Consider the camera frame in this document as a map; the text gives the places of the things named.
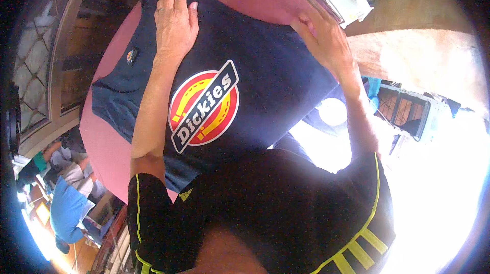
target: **small chest logo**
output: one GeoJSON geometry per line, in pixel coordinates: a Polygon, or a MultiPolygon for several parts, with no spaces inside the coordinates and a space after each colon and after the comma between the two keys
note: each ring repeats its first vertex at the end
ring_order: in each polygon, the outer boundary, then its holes
{"type": "Polygon", "coordinates": [[[230,127],[240,101],[237,83],[235,64],[228,60],[219,71],[197,73],[181,84],[168,112],[177,152],[210,143],[230,127]]]}

